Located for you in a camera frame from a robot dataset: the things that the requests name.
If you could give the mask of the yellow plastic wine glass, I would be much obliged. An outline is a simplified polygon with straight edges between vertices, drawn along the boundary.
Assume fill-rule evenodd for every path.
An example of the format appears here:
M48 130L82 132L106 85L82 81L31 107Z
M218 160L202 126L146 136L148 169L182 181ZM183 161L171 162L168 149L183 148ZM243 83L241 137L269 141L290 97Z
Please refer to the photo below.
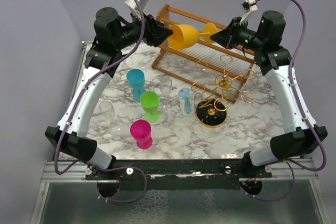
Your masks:
M188 24L171 25L170 29L173 34L167 39L167 42L174 50L189 48L196 44L200 37L205 43L212 44L211 35L217 33L217 27L213 23L206 23L201 32Z

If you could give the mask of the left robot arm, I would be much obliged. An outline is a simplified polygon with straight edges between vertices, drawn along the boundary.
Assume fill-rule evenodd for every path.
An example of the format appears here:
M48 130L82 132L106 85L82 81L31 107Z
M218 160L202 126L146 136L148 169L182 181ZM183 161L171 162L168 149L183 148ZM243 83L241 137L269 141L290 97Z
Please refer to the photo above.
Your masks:
M47 127L45 136L56 155L63 152L96 166L102 178L110 179L116 172L115 157L86 137L93 111L124 56L122 49L141 41L157 47L173 32L152 15L145 15L144 22L132 16L129 23L112 7L97 11L93 27L96 36L86 56L81 84L65 115L55 127Z

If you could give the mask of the blue plastic wine glass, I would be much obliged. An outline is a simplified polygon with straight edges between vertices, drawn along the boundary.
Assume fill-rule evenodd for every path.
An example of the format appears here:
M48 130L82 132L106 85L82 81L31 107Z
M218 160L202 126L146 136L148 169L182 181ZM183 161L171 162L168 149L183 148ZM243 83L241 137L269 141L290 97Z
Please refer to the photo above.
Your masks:
M136 100L140 99L142 93L146 90L144 89L145 75L140 69L131 69L127 73L127 81L130 87L133 89L133 97Z

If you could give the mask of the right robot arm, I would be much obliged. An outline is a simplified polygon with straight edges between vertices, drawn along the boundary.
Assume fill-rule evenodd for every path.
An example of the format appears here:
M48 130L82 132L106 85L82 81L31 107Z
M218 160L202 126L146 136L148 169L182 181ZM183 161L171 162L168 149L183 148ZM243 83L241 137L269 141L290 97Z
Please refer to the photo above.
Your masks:
M282 13L267 10L257 31L248 29L242 17L236 17L224 30L210 36L226 49L242 46L254 52L255 62L280 108L284 134L272 137L267 146L244 154L241 171L246 177L254 177L265 165L312 153L328 135L326 127L318 126L310 116L295 70L290 66L290 52L280 44L285 25Z

